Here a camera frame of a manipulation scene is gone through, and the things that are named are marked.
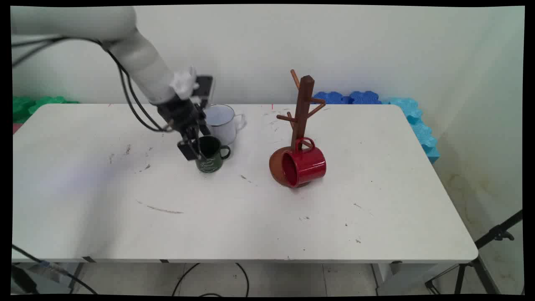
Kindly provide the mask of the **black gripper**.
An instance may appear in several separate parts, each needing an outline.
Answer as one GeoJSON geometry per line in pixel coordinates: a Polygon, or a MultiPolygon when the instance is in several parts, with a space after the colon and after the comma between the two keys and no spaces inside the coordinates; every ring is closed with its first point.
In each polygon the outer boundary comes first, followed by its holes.
{"type": "Polygon", "coordinates": [[[166,122],[162,130],[180,133],[181,141],[177,147],[188,161],[206,160],[202,150],[202,138],[209,133],[204,112],[208,104],[206,99],[193,103],[189,99],[180,100],[174,97],[167,103],[157,105],[157,112],[166,122]]]}

